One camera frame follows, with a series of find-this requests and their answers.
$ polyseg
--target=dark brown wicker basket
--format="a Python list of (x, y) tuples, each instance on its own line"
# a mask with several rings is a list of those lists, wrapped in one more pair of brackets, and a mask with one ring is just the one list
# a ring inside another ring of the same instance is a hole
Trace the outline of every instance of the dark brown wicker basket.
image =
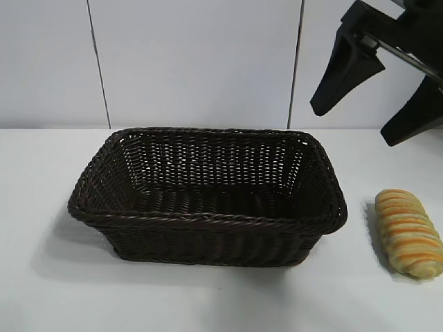
[(68, 209), (123, 259), (229, 266), (299, 264), (347, 218), (318, 141), (270, 130), (116, 132)]

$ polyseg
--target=striped bread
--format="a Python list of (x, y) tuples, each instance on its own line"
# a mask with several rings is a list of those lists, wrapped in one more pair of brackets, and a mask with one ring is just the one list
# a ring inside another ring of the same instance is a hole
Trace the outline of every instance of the striped bread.
[(375, 198), (384, 250), (401, 273), (432, 279), (443, 273), (443, 242), (417, 197), (387, 189)]

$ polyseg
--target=black plastic part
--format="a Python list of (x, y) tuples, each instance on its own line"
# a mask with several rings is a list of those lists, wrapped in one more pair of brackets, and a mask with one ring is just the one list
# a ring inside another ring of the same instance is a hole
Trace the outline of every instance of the black plastic part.
[(389, 146), (397, 145), (426, 130), (443, 125), (443, 93), (425, 77), (414, 96), (381, 130)]
[(339, 28), (331, 60), (311, 99), (314, 113), (325, 115), (353, 88), (384, 69), (374, 50), (362, 48), (344, 27)]
[(384, 69), (380, 46), (427, 76), (405, 107), (382, 129), (393, 146), (443, 124), (443, 0), (405, 0), (397, 19), (356, 0), (342, 18), (334, 50), (311, 105), (325, 115), (347, 93)]

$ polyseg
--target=bread roll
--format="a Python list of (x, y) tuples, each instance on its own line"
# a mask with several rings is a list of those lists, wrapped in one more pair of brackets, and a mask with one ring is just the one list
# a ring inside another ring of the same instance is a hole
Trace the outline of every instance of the bread roll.
[(375, 198), (375, 210), (384, 250), (396, 270), (418, 279), (443, 273), (443, 242), (417, 197), (384, 190)]

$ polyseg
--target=white wall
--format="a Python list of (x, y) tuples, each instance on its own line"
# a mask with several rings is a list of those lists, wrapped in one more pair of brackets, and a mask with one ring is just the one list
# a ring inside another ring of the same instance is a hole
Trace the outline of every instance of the white wall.
[(301, 0), (90, 4), (113, 127), (286, 127)]
[[(300, 40), (291, 128), (381, 128), (405, 103), (424, 74), (380, 50), (386, 70), (348, 94), (327, 115), (317, 117), (309, 101), (329, 62), (341, 17), (354, 0), (306, 0)], [(402, 9), (389, 0), (367, 0), (397, 18)]]
[(106, 127), (86, 1), (0, 1), (0, 128)]

